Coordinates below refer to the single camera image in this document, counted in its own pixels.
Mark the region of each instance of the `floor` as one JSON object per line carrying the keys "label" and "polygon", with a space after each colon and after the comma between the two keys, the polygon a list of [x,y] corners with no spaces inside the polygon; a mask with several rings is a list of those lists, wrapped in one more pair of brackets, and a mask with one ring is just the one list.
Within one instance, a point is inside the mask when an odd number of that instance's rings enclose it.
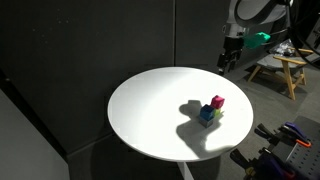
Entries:
{"label": "floor", "polygon": [[[287,97],[286,86],[266,75],[258,75],[251,83],[246,80],[251,67],[247,64],[226,74],[248,96],[254,111],[254,123],[248,136],[237,146],[246,158],[258,157],[262,147],[269,144],[253,133],[263,123],[268,129],[277,129],[286,121],[306,117],[320,123],[320,70],[307,66],[307,85],[298,87],[296,101]],[[146,157],[122,143],[116,135],[68,157],[71,180],[179,180],[183,179],[176,163]],[[188,163],[195,179],[242,179],[244,170],[234,163],[229,153],[219,158]]]}

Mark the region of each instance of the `toy block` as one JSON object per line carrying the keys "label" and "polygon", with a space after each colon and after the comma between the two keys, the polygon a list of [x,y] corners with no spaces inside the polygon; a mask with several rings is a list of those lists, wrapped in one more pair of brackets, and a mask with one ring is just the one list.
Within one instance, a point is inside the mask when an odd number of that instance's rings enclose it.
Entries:
{"label": "toy block", "polygon": [[198,119],[199,119],[200,124],[202,124],[205,128],[207,128],[213,124],[213,119],[208,121],[206,119],[203,119],[201,116],[199,116]]}
{"label": "toy block", "polygon": [[215,109],[220,109],[223,106],[224,98],[216,95],[212,98],[210,106]]}
{"label": "toy block", "polygon": [[221,113],[221,108],[220,109],[214,109],[213,114],[214,117],[218,116]]}
{"label": "toy block", "polygon": [[214,108],[207,104],[204,105],[200,110],[200,117],[207,121],[210,121],[214,118]]}

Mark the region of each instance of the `table top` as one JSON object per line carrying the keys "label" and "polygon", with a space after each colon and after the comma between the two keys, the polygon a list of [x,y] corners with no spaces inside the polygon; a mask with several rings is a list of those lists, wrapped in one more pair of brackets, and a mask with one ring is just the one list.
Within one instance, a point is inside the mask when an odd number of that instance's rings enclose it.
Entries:
{"label": "table top", "polygon": [[[220,116],[205,128],[200,109],[219,95]],[[249,133],[253,111],[247,96],[229,80],[200,69],[166,67],[122,83],[108,103],[115,133],[133,149],[161,160],[201,161],[238,145]]]}

